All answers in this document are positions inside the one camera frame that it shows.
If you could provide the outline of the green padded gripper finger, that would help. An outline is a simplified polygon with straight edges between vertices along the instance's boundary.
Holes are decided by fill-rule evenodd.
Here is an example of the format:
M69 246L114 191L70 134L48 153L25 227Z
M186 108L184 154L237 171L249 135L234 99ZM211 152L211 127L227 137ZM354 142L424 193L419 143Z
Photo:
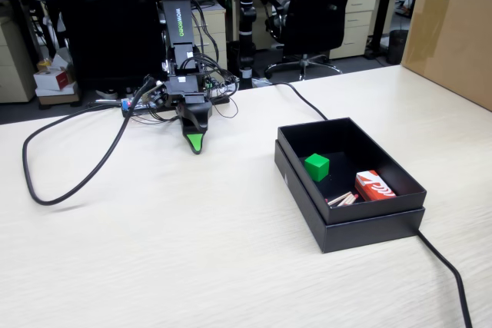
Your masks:
M183 136L194 154L200 154L202 152L204 141L203 133L183 133Z

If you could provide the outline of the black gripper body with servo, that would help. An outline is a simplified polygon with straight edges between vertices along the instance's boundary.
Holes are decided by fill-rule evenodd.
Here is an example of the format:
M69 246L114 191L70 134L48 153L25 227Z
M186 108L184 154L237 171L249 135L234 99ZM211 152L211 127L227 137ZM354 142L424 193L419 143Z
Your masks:
M165 105L177 106L184 104L205 103L205 94L199 88L196 75L171 76L165 82Z

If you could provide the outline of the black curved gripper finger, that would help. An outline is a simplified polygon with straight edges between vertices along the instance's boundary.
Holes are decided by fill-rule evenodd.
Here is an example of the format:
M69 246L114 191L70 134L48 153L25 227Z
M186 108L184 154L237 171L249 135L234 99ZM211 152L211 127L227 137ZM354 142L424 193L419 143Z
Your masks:
M205 133L212 115L212 103L179 104L179 118L183 133Z

